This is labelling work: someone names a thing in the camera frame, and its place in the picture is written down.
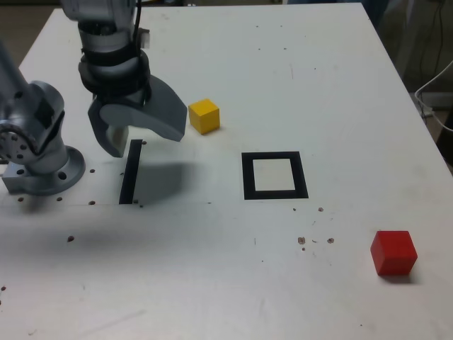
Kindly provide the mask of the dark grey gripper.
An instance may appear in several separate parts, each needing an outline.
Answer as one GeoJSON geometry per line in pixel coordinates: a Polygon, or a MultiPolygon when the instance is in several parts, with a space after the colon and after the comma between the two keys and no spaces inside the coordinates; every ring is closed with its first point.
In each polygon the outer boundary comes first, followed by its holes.
{"type": "Polygon", "coordinates": [[[167,83],[151,75],[144,89],[129,95],[94,94],[88,117],[99,145],[110,156],[122,158],[128,138],[127,126],[152,130],[167,140],[181,141],[187,107],[167,83]]]}

